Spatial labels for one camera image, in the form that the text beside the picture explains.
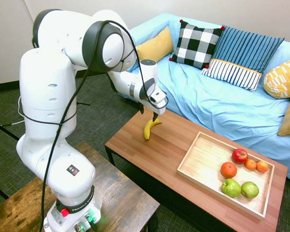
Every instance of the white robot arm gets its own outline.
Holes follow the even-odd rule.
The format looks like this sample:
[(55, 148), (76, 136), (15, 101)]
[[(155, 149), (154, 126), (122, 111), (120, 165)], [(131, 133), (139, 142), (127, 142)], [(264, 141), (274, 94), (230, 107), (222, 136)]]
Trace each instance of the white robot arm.
[(43, 11), (34, 22), (32, 41), (37, 48), (21, 59), (26, 133), (16, 150), (56, 197), (45, 231), (86, 231), (101, 218), (102, 198), (93, 186), (94, 166), (65, 140), (76, 127), (77, 66), (108, 73), (114, 91), (148, 106), (155, 118), (166, 106), (165, 93), (157, 86), (157, 64), (143, 60), (138, 75), (126, 72), (137, 58), (134, 43), (120, 16), (109, 10), (92, 17)]

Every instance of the sticker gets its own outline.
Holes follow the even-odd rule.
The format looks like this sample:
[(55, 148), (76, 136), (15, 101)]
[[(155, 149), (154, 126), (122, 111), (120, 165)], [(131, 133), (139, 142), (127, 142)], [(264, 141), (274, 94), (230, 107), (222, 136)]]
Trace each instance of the sticker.
[(75, 168), (72, 164), (67, 168), (67, 171), (74, 176), (79, 172), (79, 170)]
[(56, 208), (53, 208), (53, 210), (51, 211), (51, 214), (54, 218), (54, 220), (58, 223), (59, 226), (62, 226), (63, 223), (65, 222), (65, 218), (62, 216), (61, 213), (58, 212), (58, 210)]

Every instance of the yellow banana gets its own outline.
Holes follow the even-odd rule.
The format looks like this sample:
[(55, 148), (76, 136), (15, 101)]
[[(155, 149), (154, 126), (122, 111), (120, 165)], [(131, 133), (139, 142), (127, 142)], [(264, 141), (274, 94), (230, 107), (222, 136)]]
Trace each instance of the yellow banana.
[(150, 129), (151, 129), (153, 126), (155, 126), (155, 125), (157, 125), (157, 124), (160, 124), (160, 123), (162, 123), (162, 121), (159, 120), (159, 119), (156, 119), (154, 122), (153, 122), (153, 120), (151, 119), (151, 120), (149, 120), (149, 121), (147, 122), (146, 126), (144, 127), (144, 131), (143, 131), (143, 133), (144, 133), (144, 137), (145, 137), (146, 140), (149, 139), (149, 136), (150, 136)]

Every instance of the light blue sofa cover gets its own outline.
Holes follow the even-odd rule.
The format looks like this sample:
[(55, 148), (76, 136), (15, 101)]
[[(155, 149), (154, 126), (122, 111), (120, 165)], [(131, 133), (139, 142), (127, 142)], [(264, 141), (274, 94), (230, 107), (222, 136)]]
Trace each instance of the light blue sofa cover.
[[(169, 27), (174, 49), (180, 22), (200, 28), (220, 28), (194, 19), (163, 13), (130, 30), (136, 45), (156, 37)], [(158, 86), (167, 93), (167, 109), (188, 120), (288, 166), (290, 179), (290, 136), (278, 136), (290, 99), (278, 100), (263, 88), (264, 76), (274, 67), (290, 60), (290, 43), (283, 42), (269, 62), (255, 92), (201, 75), (201, 70), (169, 61), (158, 62)], [(138, 73), (135, 64), (129, 72)]]

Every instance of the black and white checkered pillow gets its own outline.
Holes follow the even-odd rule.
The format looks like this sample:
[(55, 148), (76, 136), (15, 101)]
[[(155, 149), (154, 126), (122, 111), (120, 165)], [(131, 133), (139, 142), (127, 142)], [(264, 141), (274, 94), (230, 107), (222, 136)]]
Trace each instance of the black and white checkered pillow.
[(203, 69), (209, 64), (222, 29), (205, 29), (181, 20), (179, 40), (172, 61)]

